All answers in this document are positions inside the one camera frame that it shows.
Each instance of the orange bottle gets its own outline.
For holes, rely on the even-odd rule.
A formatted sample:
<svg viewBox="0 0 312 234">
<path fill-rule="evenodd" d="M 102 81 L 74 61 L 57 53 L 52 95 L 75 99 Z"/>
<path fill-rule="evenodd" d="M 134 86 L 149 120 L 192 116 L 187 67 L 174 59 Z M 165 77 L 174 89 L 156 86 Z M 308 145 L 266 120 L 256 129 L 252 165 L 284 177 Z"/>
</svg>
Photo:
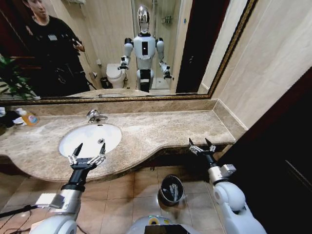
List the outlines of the orange bottle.
<svg viewBox="0 0 312 234">
<path fill-rule="evenodd" d="M 34 126 L 38 123 L 38 118 L 30 113 L 30 112 L 27 112 L 25 111 L 24 109 L 22 108 L 18 108 L 16 109 L 16 111 L 18 112 L 18 114 L 22 117 L 22 119 L 24 120 L 24 122 L 29 125 L 29 126 Z"/>
</svg>

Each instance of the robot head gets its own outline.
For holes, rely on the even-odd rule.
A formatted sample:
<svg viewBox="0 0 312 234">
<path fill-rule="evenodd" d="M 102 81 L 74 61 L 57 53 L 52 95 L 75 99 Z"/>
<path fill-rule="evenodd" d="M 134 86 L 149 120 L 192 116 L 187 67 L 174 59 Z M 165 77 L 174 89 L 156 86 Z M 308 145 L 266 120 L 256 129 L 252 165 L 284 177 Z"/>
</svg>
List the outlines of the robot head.
<svg viewBox="0 0 312 234">
<path fill-rule="evenodd" d="M 150 24 L 150 14 L 146 6 L 141 5 L 137 11 L 137 20 L 140 25 L 141 33 L 148 33 L 148 27 Z"/>
</svg>

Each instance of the hand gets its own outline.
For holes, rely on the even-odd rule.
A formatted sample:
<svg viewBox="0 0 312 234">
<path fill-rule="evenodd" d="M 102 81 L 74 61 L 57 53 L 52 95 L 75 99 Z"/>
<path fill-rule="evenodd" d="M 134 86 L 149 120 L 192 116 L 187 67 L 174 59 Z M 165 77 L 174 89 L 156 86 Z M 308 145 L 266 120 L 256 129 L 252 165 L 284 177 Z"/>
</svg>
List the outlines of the hand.
<svg viewBox="0 0 312 234">
<path fill-rule="evenodd" d="M 77 45 L 74 45 L 74 48 L 75 48 L 76 50 L 81 51 L 81 52 L 85 52 L 84 46 L 83 46 L 79 41 L 77 41 L 77 40 L 76 40 L 76 43 L 77 43 Z"/>
</svg>

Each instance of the robot leg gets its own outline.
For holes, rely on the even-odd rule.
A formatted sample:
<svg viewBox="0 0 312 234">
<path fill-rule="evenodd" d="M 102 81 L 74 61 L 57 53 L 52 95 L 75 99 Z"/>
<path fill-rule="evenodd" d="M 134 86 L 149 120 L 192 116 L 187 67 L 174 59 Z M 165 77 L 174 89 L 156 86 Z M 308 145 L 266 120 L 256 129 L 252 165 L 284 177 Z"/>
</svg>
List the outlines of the robot leg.
<svg viewBox="0 0 312 234">
<path fill-rule="evenodd" d="M 153 70 L 138 70 L 136 72 L 137 77 L 137 86 L 138 90 L 142 90 L 144 92 L 150 91 L 153 80 L 154 80 L 154 71 Z"/>
</svg>

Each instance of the marble backsplash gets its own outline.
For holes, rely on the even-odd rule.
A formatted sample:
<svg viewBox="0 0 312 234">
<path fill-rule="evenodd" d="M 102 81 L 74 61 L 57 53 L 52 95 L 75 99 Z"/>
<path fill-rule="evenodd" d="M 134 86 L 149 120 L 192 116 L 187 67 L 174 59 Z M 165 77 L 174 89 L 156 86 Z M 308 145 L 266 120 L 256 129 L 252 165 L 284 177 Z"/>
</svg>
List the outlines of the marble backsplash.
<svg viewBox="0 0 312 234">
<path fill-rule="evenodd" d="M 124 114 L 144 112 L 201 111 L 212 110 L 217 99 L 200 100 L 159 100 L 159 101 L 119 101 L 82 104 L 29 105 L 22 107 L 36 116 L 71 116 L 86 115 L 96 109 L 102 114 Z"/>
<path fill-rule="evenodd" d="M 28 105 L 12 106 L 11 109 L 15 110 L 19 107 L 34 113 L 38 117 L 86 115 L 92 109 L 96 109 L 102 114 L 213 110 L 236 140 L 247 131 L 247 128 L 219 99 Z"/>
</svg>

